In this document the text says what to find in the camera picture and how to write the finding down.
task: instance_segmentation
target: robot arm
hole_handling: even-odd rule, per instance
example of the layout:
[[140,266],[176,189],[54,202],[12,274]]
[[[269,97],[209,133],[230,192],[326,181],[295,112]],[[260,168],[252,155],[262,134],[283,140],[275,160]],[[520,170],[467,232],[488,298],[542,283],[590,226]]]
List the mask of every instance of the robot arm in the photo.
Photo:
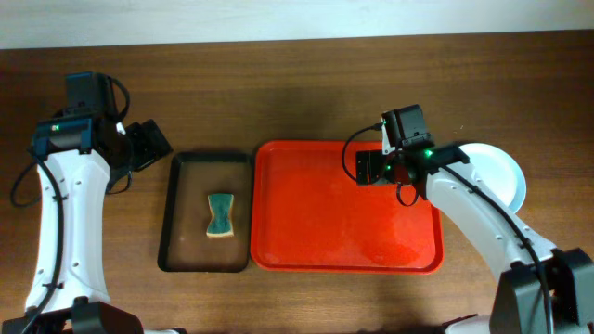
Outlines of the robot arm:
[[526,225],[458,146],[434,148],[420,106],[385,112],[378,125],[382,150],[356,153],[356,182],[415,187],[460,228],[498,279],[493,313],[449,324],[447,334],[590,333],[594,264],[584,252],[557,250]]
[[[126,100],[120,112],[113,84]],[[153,120],[123,129],[130,101],[116,79],[84,72],[66,85],[69,106],[38,123],[32,138],[43,200],[37,267],[25,316],[5,321],[3,333],[58,333],[67,320],[75,333],[140,333],[135,316],[108,305],[103,200],[119,179],[172,149]]]
[[[555,244],[538,235],[501,202],[482,182],[472,163],[455,162],[448,167],[481,188],[501,209],[506,211],[532,242],[532,247],[540,261],[544,262],[553,256],[551,251],[557,248]],[[435,174],[429,174],[426,196],[434,207],[456,224],[472,246],[483,256],[495,279],[499,280],[501,273],[510,270],[512,263],[524,265],[533,263],[528,252],[523,248],[522,242],[501,214],[450,173],[440,169]]]
[[[64,208],[64,250],[56,289],[44,313],[72,306],[75,298],[90,302],[109,302],[103,277],[102,212],[110,167],[94,150],[79,154],[77,149],[49,155],[45,165],[58,181]],[[42,188],[42,220],[39,253],[32,290],[25,309],[38,307],[45,284],[55,270],[58,232],[57,205],[49,179],[38,171]]]

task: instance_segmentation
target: orange plastic tray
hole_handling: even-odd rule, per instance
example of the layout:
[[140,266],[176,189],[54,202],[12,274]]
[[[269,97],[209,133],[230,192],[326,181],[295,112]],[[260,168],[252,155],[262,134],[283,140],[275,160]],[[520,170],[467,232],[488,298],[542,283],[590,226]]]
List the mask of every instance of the orange plastic tray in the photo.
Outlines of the orange plastic tray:
[[[439,211],[396,201],[396,186],[358,186],[343,142],[272,141],[256,156],[252,258],[279,271],[430,274],[444,260]],[[381,143],[354,142],[355,152]],[[414,198],[403,188],[403,200]]]

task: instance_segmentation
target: sponge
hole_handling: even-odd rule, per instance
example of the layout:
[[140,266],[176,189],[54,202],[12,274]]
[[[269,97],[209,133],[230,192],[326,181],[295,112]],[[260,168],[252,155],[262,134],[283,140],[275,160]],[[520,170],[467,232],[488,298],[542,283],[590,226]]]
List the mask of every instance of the sponge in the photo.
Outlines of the sponge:
[[233,237],[233,223],[231,209],[233,208],[232,194],[211,194],[208,196],[213,219],[206,229],[208,238]]

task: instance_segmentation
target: dark baking tray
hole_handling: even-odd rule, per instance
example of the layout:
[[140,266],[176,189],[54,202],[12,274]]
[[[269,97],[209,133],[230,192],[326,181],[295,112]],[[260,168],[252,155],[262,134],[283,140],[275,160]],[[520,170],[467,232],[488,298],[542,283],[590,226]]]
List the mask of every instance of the dark baking tray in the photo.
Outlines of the dark baking tray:
[[[238,152],[182,152],[172,160],[158,265],[165,272],[243,270],[250,259],[252,158]],[[232,238],[207,238],[207,195],[232,193]]]

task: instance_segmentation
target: wooden table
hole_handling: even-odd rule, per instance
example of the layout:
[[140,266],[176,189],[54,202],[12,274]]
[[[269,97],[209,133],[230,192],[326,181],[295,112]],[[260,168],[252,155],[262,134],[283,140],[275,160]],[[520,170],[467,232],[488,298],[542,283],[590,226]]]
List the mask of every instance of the wooden table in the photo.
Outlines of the wooden table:
[[[0,318],[22,316],[40,207],[9,206],[37,120],[65,106],[63,75],[101,71],[130,90],[128,122],[154,119],[175,151],[271,139],[342,139],[380,113],[420,103],[439,143],[476,140],[522,166],[519,212],[563,250],[594,254],[594,32],[140,45],[0,52]],[[376,138],[364,136],[365,139]],[[105,199],[111,301],[146,328],[355,332],[488,314],[496,282],[444,219],[445,262],[430,276],[172,274],[157,267],[169,162]],[[38,192],[35,176],[22,199]]]

